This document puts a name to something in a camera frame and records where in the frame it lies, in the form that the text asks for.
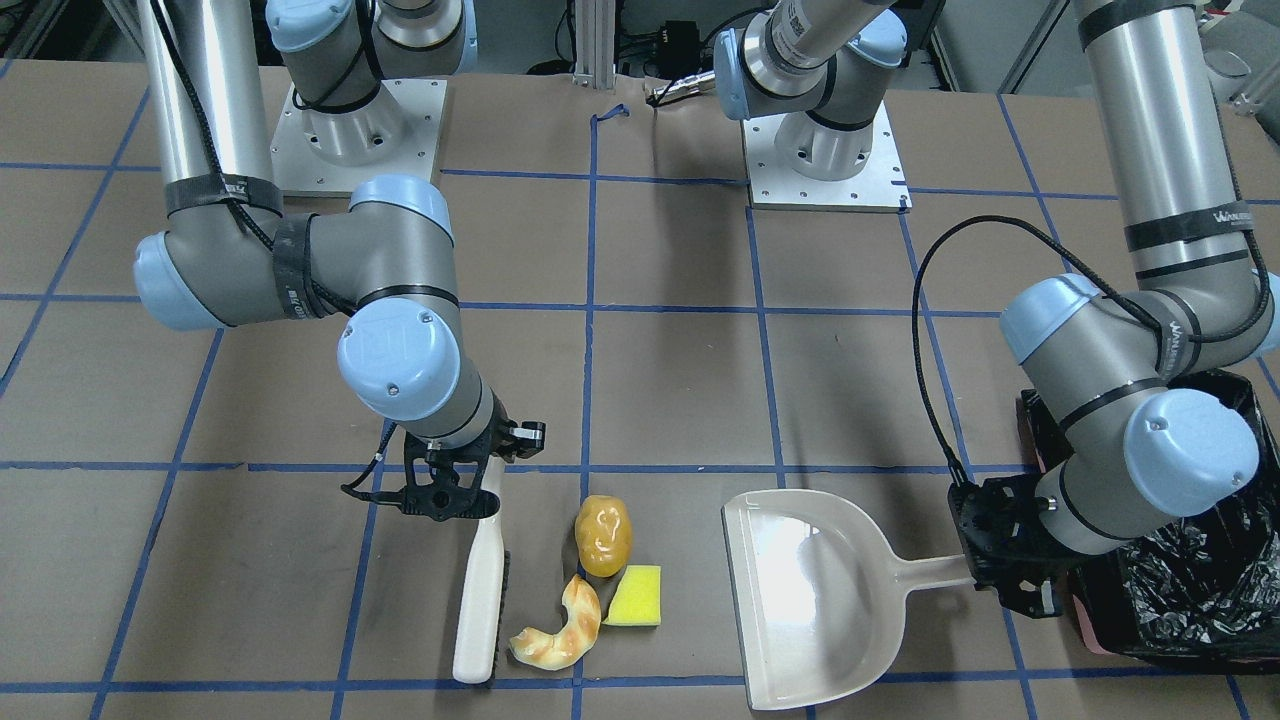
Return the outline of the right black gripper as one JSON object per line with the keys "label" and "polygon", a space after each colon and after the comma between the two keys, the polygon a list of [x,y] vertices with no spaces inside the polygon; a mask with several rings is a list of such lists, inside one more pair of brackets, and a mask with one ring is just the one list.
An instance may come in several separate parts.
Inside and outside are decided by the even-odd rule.
{"label": "right black gripper", "polygon": [[434,450],[407,436],[406,486],[399,493],[399,511],[435,521],[492,518],[500,510],[500,498],[495,491],[483,488],[489,457],[507,462],[527,459],[540,454],[545,442],[545,423],[513,421],[499,401],[486,428],[458,448]]}

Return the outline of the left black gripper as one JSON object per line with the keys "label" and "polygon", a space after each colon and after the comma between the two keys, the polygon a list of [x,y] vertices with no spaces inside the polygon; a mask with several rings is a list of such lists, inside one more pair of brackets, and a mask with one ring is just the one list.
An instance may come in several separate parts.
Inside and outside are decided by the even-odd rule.
{"label": "left black gripper", "polygon": [[1041,477],[1019,474],[982,483],[954,482],[948,506],[978,589],[995,589],[1000,603],[1028,618],[1057,618],[1064,606],[1055,582],[1082,564],[1083,553],[1055,539],[1036,495]]}

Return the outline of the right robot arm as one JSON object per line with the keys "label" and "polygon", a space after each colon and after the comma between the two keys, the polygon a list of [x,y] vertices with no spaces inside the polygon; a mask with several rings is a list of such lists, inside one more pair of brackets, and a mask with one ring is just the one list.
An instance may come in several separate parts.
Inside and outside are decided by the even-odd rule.
{"label": "right robot arm", "polygon": [[346,211],[289,213],[273,178],[247,1],[142,1],[169,227],[140,241],[146,309],[175,331],[343,314],[339,372],[404,432],[404,488],[343,491],[438,521],[500,510],[490,457],[544,450],[465,352],[445,199],[429,178],[379,174]]}

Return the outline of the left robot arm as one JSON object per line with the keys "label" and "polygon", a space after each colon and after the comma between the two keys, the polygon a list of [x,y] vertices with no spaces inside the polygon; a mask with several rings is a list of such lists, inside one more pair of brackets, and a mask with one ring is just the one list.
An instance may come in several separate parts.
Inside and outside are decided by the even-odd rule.
{"label": "left robot arm", "polygon": [[1247,486],[1260,443],[1247,420],[1176,380],[1277,347],[1277,277],[1254,236],[1202,58],[1193,1],[1076,1],[1078,38],[1100,105],[1138,288],[1120,293],[1024,220],[979,215],[942,233],[919,261],[918,315],[934,255],[979,224],[1028,231],[1073,265],[1002,311],[1007,347],[1071,455],[1042,477],[977,484],[925,415],[952,484],[964,552],[908,561],[883,550],[904,592],[972,583],[1005,606],[1055,616],[1053,579]]}

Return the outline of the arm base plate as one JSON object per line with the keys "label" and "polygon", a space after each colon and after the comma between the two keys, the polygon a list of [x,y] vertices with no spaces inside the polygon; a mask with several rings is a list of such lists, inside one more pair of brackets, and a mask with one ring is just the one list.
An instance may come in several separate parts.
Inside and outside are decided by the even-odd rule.
{"label": "arm base plate", "polygon": [[445,79],[390,79],[353,111],[302,110],[287,97],[270,147],[275,184],[294,197],[339,197],[374,176],[430,181],[444,119]]}
{"label": "arm base plate", "polygon": [[755,209],[904,213],[913,200],[884,104],[873,123],[836,133],[803,113],[742,120]]}

